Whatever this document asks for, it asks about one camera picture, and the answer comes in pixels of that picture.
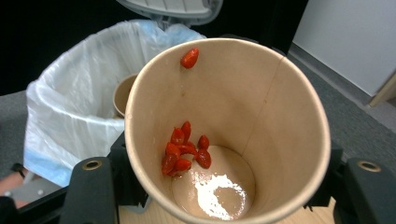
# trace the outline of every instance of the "cup bottom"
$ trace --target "cup bottom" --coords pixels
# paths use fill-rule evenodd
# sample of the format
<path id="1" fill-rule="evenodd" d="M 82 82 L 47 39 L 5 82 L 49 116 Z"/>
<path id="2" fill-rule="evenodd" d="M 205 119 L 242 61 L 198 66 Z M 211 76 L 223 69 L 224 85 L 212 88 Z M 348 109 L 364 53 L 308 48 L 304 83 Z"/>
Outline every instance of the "cup bottom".
<path id="1" fill-rule="evenodd" d="M 212 164 L 202 168 L 197 161 L 180 177 L 173 177 L 172 191 L 178 206 L 197 217 L 234 220 L 250 208 L 255 179 L 250 166 L 233 150 L 210 146 Z"/>

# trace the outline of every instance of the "trash can lid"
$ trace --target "trash can lid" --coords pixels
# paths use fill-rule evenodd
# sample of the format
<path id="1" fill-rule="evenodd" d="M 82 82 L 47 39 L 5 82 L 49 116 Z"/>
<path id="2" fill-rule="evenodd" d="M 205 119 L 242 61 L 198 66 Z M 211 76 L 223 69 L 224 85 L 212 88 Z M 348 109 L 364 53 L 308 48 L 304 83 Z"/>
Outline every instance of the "trash can lid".
<path id="1" fill-rule="evenodd" d="M 202 25 L 213 21 L 223 0 L 117 0 L 133 12 L 164 25 Z"/>

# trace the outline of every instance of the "tomato pile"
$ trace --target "tomato pile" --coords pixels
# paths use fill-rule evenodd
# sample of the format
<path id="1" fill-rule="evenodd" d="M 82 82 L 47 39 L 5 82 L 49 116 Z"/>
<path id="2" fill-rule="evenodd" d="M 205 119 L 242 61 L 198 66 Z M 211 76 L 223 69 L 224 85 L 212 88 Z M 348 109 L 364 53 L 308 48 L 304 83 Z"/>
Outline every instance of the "tomato pile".
<path id="1" fill-rule="evenodd" d="M 209 139 L 206 135 L 201 135 L 197 147 L 189 141 L 191 135 L 191 124 L 185 121 L 181 128 L 174 128 L 170 142 L 166 144 L 165 155 L 162 162 L 163 175 L 175 176 L 190 170 L 191 161 L 181 158 L 184 154 L 191 154 L 203 168 L 209 168 L 212 160 L 207 151 Z"/>

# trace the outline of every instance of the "white plastic bag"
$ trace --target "white plastic bag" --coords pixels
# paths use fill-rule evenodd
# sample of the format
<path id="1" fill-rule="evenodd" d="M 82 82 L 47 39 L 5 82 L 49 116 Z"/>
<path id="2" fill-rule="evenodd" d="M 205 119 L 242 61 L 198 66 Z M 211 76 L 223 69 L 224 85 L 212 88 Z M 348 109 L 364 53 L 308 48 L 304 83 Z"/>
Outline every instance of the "white plastic bag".
<path id="1" fill-rule="evenodd" d="M 125 21 L 64 53 L 27 89 L 24 166 L 67 186 L 78 162 L 107 156 L 123 132 L 112 102 L 118 83 L 165 49 L 201 38 L 182 24 L 163 31 L 155 21 Z"/>

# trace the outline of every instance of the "paper cup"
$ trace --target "paper cup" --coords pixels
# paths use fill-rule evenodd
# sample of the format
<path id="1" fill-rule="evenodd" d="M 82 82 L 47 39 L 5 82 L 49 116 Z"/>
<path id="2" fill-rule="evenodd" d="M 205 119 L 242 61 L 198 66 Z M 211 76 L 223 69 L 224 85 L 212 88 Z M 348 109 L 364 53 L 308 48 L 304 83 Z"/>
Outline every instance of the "paper cup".
<path id="1" fill-rule="evenodd" d="M 196 65 L 180 58 L 198 48 Z M 174 127 L 205 134 L 212 165 L 161 172 Z M 153 200 L 188 223 L 273 223 L 316 192 L 330 158 L 322 104 L 286 57 L 254 43 L 209 38 L 161 53 L 139 73 L 125 112 L 134 172 Z"/>
<path id="2" fill-rule="evenodd" d="M 131 92 L 131 88 L 134 85 L 136 77 L 137 74 L 126 77 L 114 90 L 113 105 L 116 108 L 118 115 L 122 118 L 125 116 L 125 108 L 128 103 L 129 93 Z"/>

